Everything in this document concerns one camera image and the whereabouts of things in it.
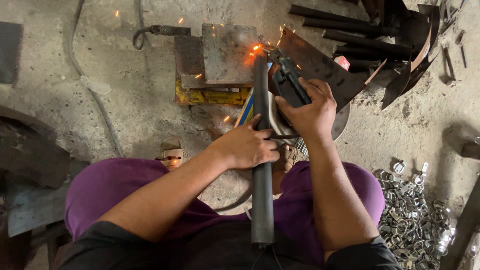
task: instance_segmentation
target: metal bracket pile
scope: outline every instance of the metal bracket pile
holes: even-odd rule
[[[406,164],[400,161],[396,169]],[[377,180],[384,191],[385,209],[378,230],[394,253],[398,263],[407,270],[439,269],[440,257],[448,252],[447,245],[455,234],[448,217],[447,200],[435,200],[429,207],[423,194],[428,163],[404,181],[388,171]]]

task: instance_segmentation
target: foot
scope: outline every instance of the foot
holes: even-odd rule
[[[162,162],[170,171],[178,168],[183,163],[183,148],[180,138],[172,136],[160,145],[160,154],[156,160]]]
[[[278,150],[280,158],[272,164],[272,190],[274,195],[282,193],[280,185],[288,171],[300,160],[306,160],[306,157],[293,146],[284,144]]]

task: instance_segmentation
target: black shirt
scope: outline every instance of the black shirt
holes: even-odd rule
[[[280,232],[276,243],[259,249],[250,243],[251,223],[227,222],[176,241],[151,243],[117,225],[93,224],[67,251],[61,270],[402,270],[381,237],[333,253],[318,265],[301,246]]]

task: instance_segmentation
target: concrete floor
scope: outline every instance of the concrete floor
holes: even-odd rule
[[[459,6],[461,0],[454,0]],[[67,56],[67,36],[77,0],[0,0],[0,20],[24,24],[18,82],[0,85],[0,104],[37,117],[57,132],[57,142],[78,159],[96,162],[114,157],[108,130],[88,90]],[[179,25],[201,35],[202,23],[252,25],[266,40],[276,42],[279,25],[296,33],[326,54],[333,41],[321,30],[301,27],[302,19],[287,14],[291,3],[366,19],[361,6],[333,0],[144,0],[145,25]],[[410,9],[417,3],[405,0]],[[381,111],[384,85],[372,82],[353,102],[348,126],[337,140],[342,160],[370,171],[388,169],[393,158],[406,160],[406,176],[430,164],[426,181],[430,196],[450,199],[457,217],[468,199],[479,171],[478,163],[458,155],[465,138],[480,135],[480,3],[465,4],[458,25],[466,30],[464,45],[469,68],[464,69],[459,48],[451,43],[461,86],[450,88],[440,54],[427,74],[408,94]],[[149,35],[142,51],[131,37],[138,27],[133,1],[86,1],[74,38],[74,53],[91,79],[111,84],[102,96],[108,116],[127,157],[152,159],[162,140],[179,135],[188,159],[233,127],[222,120],[238,109],[179,107],[174,100],[173,37]],[[437,46],[434,55],[439,51]],[[249,194],[249,172],[227,172],[201,195],[213,208],[234,204]],[[237,208],[228,213],[242,212]]]

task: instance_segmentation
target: yellow metal frame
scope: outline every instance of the yellow metal frame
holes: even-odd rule
[[[247,99],[249,91],[249,88],[240,88],[238,92],[182,88],[181,80],[177,80],[175,87],[175,101],[179,105],[211,104],[242,106]]]

